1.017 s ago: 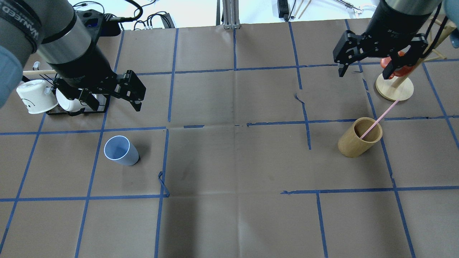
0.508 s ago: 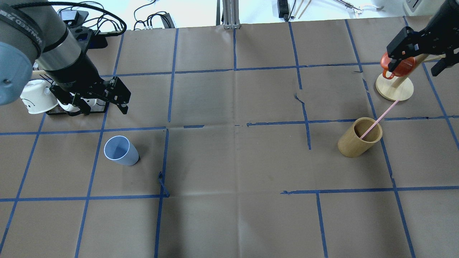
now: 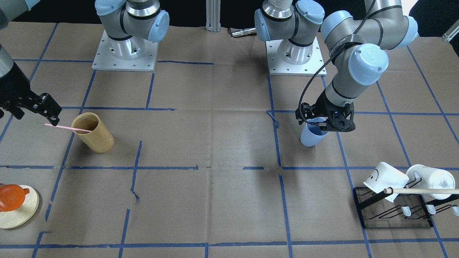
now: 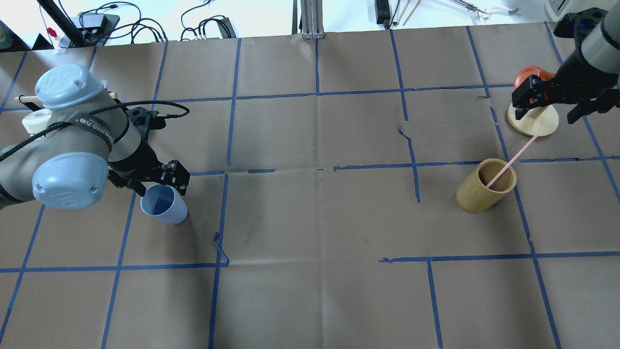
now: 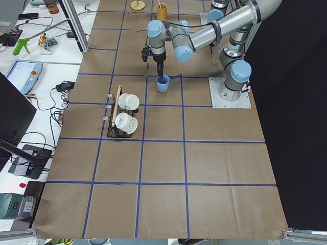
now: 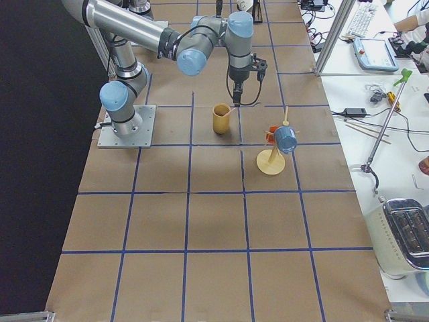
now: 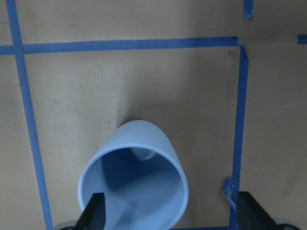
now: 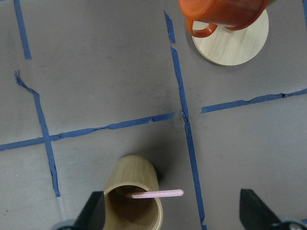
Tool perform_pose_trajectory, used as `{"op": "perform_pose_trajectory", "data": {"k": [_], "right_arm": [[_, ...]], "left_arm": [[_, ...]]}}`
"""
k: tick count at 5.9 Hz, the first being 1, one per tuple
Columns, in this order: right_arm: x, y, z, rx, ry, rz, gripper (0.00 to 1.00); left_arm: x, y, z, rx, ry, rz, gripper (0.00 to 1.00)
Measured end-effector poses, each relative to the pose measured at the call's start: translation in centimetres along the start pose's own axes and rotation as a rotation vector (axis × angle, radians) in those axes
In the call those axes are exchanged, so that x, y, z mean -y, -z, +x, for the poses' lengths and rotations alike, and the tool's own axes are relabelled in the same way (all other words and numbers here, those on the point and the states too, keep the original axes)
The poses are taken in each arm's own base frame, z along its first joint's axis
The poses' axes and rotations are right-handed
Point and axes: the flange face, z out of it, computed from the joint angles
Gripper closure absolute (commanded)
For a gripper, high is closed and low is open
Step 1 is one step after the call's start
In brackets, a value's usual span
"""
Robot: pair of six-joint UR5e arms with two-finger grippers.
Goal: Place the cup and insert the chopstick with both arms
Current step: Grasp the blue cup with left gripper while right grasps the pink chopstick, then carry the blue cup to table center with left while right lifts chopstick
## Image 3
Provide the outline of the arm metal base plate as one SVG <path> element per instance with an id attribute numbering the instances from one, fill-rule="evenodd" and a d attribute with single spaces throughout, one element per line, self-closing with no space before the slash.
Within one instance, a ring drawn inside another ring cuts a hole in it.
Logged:
<path id="1" fill-rule="evenodd" d="M 101 71 L 154 72 L 158 43 L 138 37 L 116 41 L 106 31 L 94 57 L 92 69 Z"/>
<path id="2" fill-rule="evenodd" d="M 270 75 L 312 76 L 325 62 L 317 38 L 306 47 L 296 46 L 287 39 L 265 44 Z"/>

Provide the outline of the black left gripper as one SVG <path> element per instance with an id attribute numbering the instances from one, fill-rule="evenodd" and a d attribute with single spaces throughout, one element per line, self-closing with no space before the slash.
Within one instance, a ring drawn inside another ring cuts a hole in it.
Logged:
<path id="1" fill-rule="evenodd" d="M 326 97 L 318 97 L 314 105 L 302 103 L 295 110 L 296 119 L 299 124 L 306 122 L 313 124 L 312 119 L 317 117 L 326 118 L 324 122 L 316 122 L 322 131 L 350 132 L 356 129 L 354 124 L 354 104 L 337 106 Z"/>

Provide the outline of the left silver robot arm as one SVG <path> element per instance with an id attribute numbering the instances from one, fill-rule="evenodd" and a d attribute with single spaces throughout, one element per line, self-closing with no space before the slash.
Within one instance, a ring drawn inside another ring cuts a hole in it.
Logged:
<path id="1" fill-rule="evenodd" d="M 277 53 L 292 65 L 310 61 L 313 41 L 321 32 L 328 48 L 328 63 L 337 74 L 313 105 L 300 96 L 295 117 L 298 123 L 323 131 L 355 129 L 354 101 L 374 84 L 389 64 L 387 49 L 408 46 L 418 36 L 418 23 L 403 14 L 400 0 L 366 0 L 366 16 L 355 20 L 346 10 L 326 16 L 313 0 L 266 0 L 254 15 L 261 41 L 281 40 Z"/>

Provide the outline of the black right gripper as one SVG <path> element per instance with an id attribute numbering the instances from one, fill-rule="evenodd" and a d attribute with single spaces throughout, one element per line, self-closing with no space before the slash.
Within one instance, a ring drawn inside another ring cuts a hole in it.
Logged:
<path id="1" fill-rule="evenodd" d="M 26 108 L 33 113 L 39 113 L 53 126 L 56 126 L 62 111 L 61 106 L 48 93 L 37 95 L 30 89 L 30 81 L 18 65 L 13 67 L 0 79 L 0 104 L 1 108 L 9 111 L 20 120 L 24 116 L 21 108 Z"/>

